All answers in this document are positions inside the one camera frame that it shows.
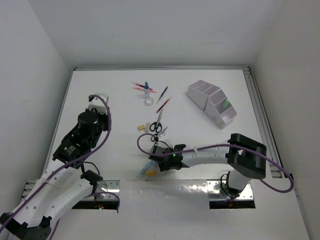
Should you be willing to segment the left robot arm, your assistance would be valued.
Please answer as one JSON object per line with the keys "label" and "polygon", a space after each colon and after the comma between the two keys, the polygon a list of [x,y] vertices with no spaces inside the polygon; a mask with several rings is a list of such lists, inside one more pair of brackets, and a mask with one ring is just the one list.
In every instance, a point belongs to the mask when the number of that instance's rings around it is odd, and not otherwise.
{"label": "left robot arm", "polygon": [[84,171],[76,182],[61,190],[85,160],[102,147],[98,140],[111,129],[110,110],[86,109],[77,124],[62,139],[44,174],[14,210],[0,216],[1,230],[7,229],[20,240],[46,240],[52,225],[83,198],[91,195],[103,177]]}

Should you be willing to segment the green highlighter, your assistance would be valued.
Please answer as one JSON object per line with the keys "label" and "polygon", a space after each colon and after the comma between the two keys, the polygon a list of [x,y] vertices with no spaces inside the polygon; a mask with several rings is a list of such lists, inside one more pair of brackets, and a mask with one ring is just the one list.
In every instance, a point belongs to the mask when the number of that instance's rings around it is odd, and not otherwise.
{"label": "green highlighter", "polygon": [[222,104],[222,107],[226,109],[229,106],[229,104],[230,104],[230,100],[228,98],[226,98]]}

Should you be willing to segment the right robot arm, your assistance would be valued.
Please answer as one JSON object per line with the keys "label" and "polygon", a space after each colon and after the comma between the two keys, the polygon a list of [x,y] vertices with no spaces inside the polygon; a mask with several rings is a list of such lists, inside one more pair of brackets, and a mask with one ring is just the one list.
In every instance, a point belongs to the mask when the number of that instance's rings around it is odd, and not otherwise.
{"label": "right robot arm", "polygon": [[148,158],[158,164],[161,172],[181,170],[197,165],[226,164],[233,170],[226,173],[225,182],[220,180],[222,194],[235,199],[245,189],[251,179],[263,180],[266,177],[267,147],[260,142],[239,133],[233,133],[230,139],[219,147],[193,150],[182,153],[185,144],[163,148],[154,145]]}

